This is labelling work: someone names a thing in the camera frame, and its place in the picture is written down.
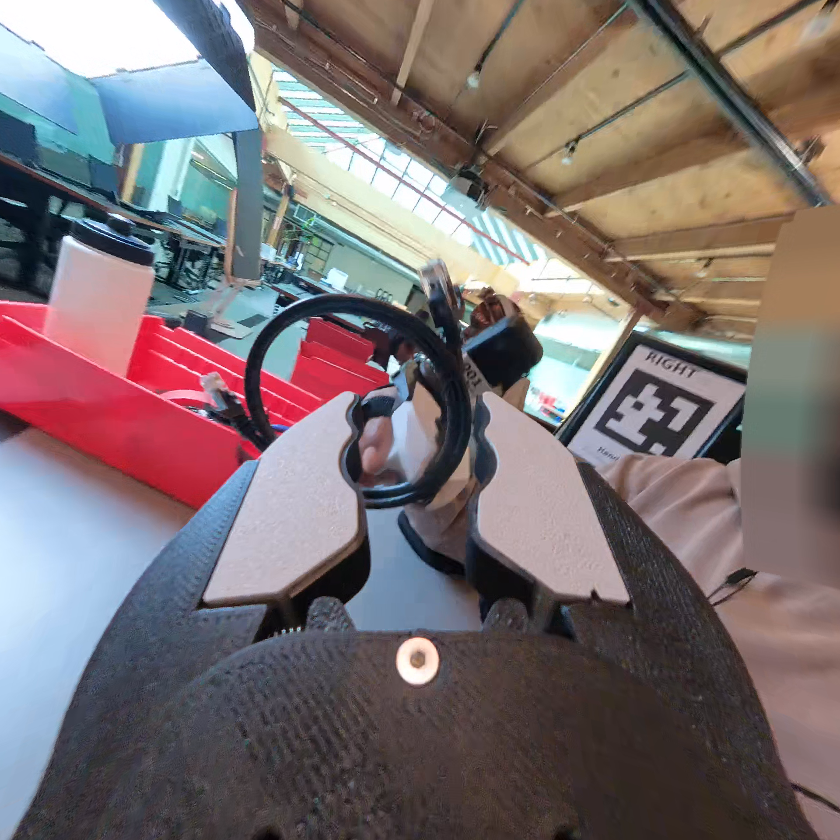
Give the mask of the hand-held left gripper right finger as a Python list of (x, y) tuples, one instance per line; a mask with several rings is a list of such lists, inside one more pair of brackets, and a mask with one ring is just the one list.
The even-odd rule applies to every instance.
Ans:
[(478, 398), (476, 494), (468, 509), (466, 577), (486, 606), (511, 599), (539, 627), (566, 606), (632, 598), (577, 461), (502, 397)]

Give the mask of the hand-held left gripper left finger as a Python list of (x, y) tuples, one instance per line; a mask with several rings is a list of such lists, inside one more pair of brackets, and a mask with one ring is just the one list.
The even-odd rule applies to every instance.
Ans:
[(320, 597), (346, 604), (371, 573), (358, 487), (361, 399), (343, 392), (258, 458), (201, 605), (264, 606), (301, 627)]

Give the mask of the red plastic bin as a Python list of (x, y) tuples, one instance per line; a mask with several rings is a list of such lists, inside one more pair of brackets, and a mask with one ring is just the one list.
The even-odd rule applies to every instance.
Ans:
[(339, 324), (311, 318), (299, 344), (290, 383), (328, 401), (343, 392), (365, 396), (391, 385), (374, 361), (375, 345)]
[(145, 316), (122, 378), (46, 338), (46, 313), (43, 304), (2, 301), (5, 412), (190, 508), (259, 456), (235, 429), (156, 395), (201, 391), (201, 376), (217, 373), (244, 404), (245, 360)]

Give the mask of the person's right hand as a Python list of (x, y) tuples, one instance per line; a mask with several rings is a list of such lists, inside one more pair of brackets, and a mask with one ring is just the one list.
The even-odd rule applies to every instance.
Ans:
[(359, 439), (360, 483), (372, 486), (385, 474), (394, 443), (392, 420), (376, 416), (368, 420)]

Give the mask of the white bottle with black cap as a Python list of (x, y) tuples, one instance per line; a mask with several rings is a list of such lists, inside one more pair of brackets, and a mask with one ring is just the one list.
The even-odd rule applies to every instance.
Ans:
[(125, 378), (153, 284), (154, 251), (128, 218), (77, 219), (59, 246), (42, 333)]

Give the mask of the person's torso in pale sweater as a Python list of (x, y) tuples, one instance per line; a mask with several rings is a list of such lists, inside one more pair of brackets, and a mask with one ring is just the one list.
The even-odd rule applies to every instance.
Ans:
[(839, 838), (839, 592), (760, 573), (717, 612), (820, 838)]

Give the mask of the studio light panel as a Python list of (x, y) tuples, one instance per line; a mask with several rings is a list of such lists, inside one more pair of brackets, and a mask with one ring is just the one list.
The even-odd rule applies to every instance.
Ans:
[(1, 2), (2, 110), (112, 145), (257, 128), (237, 2)]

